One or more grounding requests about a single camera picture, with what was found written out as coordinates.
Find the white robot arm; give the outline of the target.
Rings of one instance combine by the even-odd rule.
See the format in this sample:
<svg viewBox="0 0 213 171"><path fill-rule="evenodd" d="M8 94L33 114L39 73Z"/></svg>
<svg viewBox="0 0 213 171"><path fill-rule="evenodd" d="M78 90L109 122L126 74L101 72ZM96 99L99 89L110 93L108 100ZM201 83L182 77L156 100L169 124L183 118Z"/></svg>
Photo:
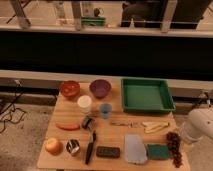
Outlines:
<svg viewBox="0 0 213 171"><path fill-rule="evenodd" d="M198 142L203 135L213 139L213 108L191 110L179 132L181 139L187 144Z"/></svg>

